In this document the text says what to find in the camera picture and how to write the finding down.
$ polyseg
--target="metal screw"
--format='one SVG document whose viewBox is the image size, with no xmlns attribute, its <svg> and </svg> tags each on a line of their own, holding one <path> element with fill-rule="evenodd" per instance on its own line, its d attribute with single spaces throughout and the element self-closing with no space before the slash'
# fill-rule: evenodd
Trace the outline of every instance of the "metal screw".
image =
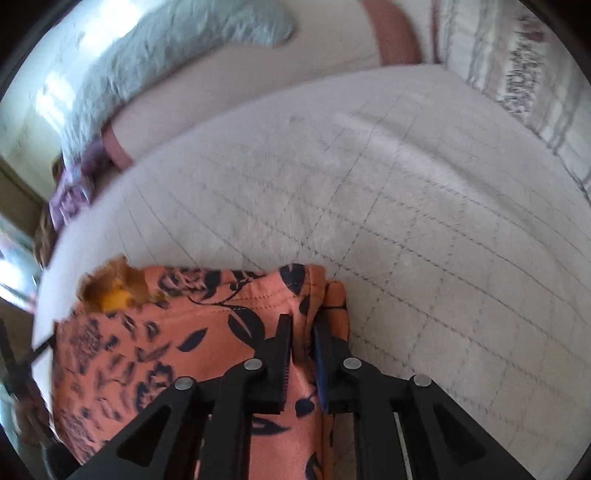
<svg viewBox="0 0 591 480">
<path fill-rule="evenodd" d="M 260 367 L 262 367 L 262 361 L 258 358 L 251 358 L 244 362 L 244 368 L 247 370 L 259 370 Z"/>
<path fill-rule="evenodd" d="M 431 380 L 431 377 L 429 377 L 428 375 L 418 374 L 414 376 L 413 381 L 414 384 L 418 387 L 428 387 L 429 385 L 431 385 L 431 382 L 433 380 Z"/>
<path fill-rule="evenodd" d="M 178 378 L 177 381 L 174 383 L 174 388 L 177 390 L 188 390 L 193 386 L 193 379 L 190 377 L 181 377 Z"/>
<path fill-rule="evenodd" d="M 343 360 L 343 366 L 347 370 L 357 370 L 358 368 L 361 368 L 361 360 L 359 360 L 359 358 L 355 358 L 354 356 L 350 356 L 349 358 L 345 358 L 345 360 Z"/>
</svg>

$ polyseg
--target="triangular cutout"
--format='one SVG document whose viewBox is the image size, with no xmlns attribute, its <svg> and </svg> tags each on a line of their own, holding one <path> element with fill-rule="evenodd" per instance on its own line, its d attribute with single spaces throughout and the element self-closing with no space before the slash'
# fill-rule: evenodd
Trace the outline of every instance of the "triangular cutout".
<svg viewBox="0 0 591 480">
<path fill-rule="evenodd" d="M 139 466 L 149 466 L 170 418 L 170 412 L 168 405 L 159 408 L 150 419 L 121 444 L 117 450 L 117 456 Z"/>
<path fill-rule="evenodd" d="M 463 466 L 484 457 L 486 453 L 484 447 L 470 434 L 464 425 L 449 413 L 447 408 L 441 404 L 435 404 L 433 411 L 437 417 L 450 456 L 457 466 Z"/>
</svg>

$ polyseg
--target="orange floral clothing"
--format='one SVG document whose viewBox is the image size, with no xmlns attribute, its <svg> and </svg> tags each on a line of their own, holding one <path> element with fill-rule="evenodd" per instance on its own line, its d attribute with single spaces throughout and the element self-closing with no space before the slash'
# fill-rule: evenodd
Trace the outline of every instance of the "orange floral clothing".
<svg viewBox="0 0 591 480">
<path fill-rule="evenodd" d="M 287 403 L 253 419 L 250 479 L 330 479 L 332 417 L 316 398 L 310 333 L 326 309 L 333 335 L 348 337 L 342 284 L 299 264 L 273 273 L 151 267 L 144 276 L 164 300 L 56 323 L 54 423 L 75 457 L 87 461 L 177 377 L 209 380 L 251 358 L 291 314 Z"/>
</svg>

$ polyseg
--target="mattress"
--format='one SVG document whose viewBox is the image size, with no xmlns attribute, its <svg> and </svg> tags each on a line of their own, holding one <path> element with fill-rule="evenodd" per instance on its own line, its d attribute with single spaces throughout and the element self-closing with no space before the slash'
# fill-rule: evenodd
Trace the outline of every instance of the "mattress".
<svg viewBox="0 0 591 480">
<path fill-rule="evenodd" d="M 323 265 L 346 286 L 356 355 L 429 374 L 536 478 L 565 478 L 591 440 L 590 238 L 564 167 L 453 74 L 335 76 L 196 125 L 115 179 L 64 230 L 34 340 L 118 254 Z M 47 400 L 50 365 L 34 368 Z M 335 474 L 351 478 L 342 437 Z"/>
</svg>

